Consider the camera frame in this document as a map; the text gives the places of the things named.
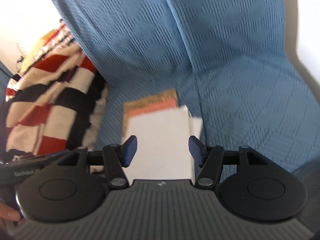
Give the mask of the person's left hand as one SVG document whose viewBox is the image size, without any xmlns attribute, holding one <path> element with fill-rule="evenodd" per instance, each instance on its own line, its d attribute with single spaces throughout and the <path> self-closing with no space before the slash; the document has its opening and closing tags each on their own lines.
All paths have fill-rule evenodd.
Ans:
<svg viewBox="0 0 320 240">
<path fill-rule="evenodd" d="M 11 230 L 9 222 L 17 222 L 18 224 L 21 224 L 24 221 L 24 218 L 20 215 L 18 211 L 14 210 L 4 202 L 1 202 L 0 212 L 1 229 L 5 231 Z"/>
</svg>

